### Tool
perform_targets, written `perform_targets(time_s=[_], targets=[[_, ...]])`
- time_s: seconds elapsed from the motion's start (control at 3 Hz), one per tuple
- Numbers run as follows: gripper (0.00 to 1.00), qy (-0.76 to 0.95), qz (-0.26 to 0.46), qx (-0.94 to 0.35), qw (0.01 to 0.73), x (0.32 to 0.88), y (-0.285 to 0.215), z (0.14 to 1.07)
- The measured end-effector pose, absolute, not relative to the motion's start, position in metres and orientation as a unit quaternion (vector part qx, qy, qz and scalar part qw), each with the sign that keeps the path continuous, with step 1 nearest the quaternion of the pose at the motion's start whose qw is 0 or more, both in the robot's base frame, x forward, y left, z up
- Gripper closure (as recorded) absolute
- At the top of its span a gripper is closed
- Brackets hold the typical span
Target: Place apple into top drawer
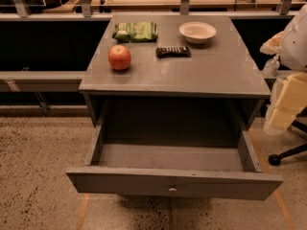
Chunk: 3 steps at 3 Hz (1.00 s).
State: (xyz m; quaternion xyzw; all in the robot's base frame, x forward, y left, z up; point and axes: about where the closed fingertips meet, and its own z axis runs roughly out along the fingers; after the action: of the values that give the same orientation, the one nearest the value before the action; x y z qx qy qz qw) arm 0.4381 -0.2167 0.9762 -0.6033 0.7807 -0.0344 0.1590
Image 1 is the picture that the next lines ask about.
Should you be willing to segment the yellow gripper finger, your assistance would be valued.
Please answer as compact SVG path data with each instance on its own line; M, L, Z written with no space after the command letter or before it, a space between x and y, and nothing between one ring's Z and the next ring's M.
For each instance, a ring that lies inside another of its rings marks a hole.
M279 32L262 44L260 52L266 55L276 55L281 51L281 40L283 33Z
M271 103L265 116L265 132L269 135L282 133L306 107L306 72L291 74L286 79L277 79L272 88Z

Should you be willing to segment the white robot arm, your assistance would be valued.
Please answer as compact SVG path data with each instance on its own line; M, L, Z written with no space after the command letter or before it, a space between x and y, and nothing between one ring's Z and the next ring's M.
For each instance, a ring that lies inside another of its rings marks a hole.
M264 66L265 76L275 76L280 65L293 71L287 78L278 79L272 88L264 130L276 135L285 131L307 107L307 5L282 32L265 42L260 52L273 55Z

